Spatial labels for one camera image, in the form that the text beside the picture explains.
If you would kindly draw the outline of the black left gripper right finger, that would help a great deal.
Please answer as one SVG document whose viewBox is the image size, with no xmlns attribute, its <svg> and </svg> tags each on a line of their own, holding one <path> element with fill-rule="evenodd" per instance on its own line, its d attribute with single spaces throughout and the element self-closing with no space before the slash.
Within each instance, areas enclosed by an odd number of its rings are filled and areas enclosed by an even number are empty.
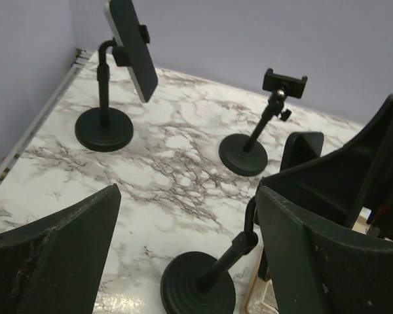
<svg viewBox="0 0 393 314">
<path fill-rule="evenodd" d="M 280 313 L 393 313 L 393 242 L 340 226 L 266 186 L 255 199 Z"/>
</svg>

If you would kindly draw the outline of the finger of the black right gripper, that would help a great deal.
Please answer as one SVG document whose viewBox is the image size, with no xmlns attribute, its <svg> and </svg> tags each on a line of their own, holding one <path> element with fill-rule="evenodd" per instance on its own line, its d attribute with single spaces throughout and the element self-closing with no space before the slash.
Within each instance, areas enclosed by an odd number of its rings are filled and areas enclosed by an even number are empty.
<svg viewBox="0 0 393 314">
<path fill-rule="evenodd" d="M 342 226 L 384 206 L 393 185 L 393 94 L 349 142 L 260 180 L 288 201 Z"/>
</svg>

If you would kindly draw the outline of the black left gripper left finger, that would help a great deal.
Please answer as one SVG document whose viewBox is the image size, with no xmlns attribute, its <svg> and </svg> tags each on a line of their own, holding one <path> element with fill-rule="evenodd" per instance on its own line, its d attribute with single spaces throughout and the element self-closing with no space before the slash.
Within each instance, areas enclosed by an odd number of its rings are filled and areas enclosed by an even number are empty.
<svg viewBox="0 0 393 314">
<path fill-rule="evenodd" d="M 112 184 L 0 233 L 0 313 L 91 313 L 120 204 Z"/>
</svg>

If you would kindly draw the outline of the black left-edge phone stand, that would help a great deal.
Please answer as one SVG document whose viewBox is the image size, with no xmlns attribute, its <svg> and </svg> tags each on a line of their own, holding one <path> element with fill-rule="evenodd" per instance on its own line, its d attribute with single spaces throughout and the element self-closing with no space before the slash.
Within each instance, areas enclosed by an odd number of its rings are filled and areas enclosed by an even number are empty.
<svg viewBox="0 0 393 314">
<path fill-rule="evenodd" d="M 191 251 L 175 257 L 166 267 L 160 281 L 160 297 L 166 313 L 231 314 L 236 292 L 229 269 L 258 244 L 253 230 L 255 198 L 247 206 L 244 229 L 218 259 Z"/>
</svg>

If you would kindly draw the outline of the black round-base phone stand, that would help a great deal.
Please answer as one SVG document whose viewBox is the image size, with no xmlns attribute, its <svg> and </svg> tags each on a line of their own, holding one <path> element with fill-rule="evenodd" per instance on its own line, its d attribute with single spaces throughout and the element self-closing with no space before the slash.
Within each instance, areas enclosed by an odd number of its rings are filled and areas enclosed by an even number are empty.
<svg viewBox="0 0 393 314">
<path fill-rule="evenodd" d="M 226 136 L 219 145 L 219 157 L 226 168 L 244 177 L 253 177 L 264 171 L 268 155 L 258 138 L 273 117 L 277 116 L 284 122 L 290 117 L 291 110 L 284 109 L 284 102 L 288 97 L 301 99 L 307 80 L 307 76 L 298 79 L 267 69 L 262 89 L 271 95 L 252 134 L 234 133 Z"/>
</svg>

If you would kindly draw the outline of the black corner phone stand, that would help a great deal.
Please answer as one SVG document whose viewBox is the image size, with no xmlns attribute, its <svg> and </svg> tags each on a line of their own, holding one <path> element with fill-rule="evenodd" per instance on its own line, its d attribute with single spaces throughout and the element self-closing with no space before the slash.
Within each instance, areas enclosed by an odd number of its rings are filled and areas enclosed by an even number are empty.
<svg viewBox="0 0 393 314">
<path fill-rule="evenodd" d="M 103 42 L 98 49 L 97 81 L 99 107 L 81 114 L 75 123 L 75 136 L 84 147 L 98 152 L 113 152 L 131 142 L 134 127 L 129 116 L 109 106 L 110 70 L 106 50 L 112 48 L 117 67 L 127 67 L 128 56 L 115 39 Z"/>
</svg>

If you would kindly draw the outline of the dark phone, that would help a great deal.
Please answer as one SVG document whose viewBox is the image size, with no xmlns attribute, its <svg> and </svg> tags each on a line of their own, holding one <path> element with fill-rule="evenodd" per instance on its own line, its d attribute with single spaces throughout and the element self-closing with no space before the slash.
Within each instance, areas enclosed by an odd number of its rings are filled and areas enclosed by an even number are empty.
<svg viewBox="0 0 393 314">
<path fill-rule="evenodd" d="M 128 56 L 128 72 L 141 102 L 151 99 L 158 77 L 147 45 L 150 42 L 147 26 L 138 20 L 132 1 L 108 1 L 105 16 L 116 44 Z"/>
</svg>

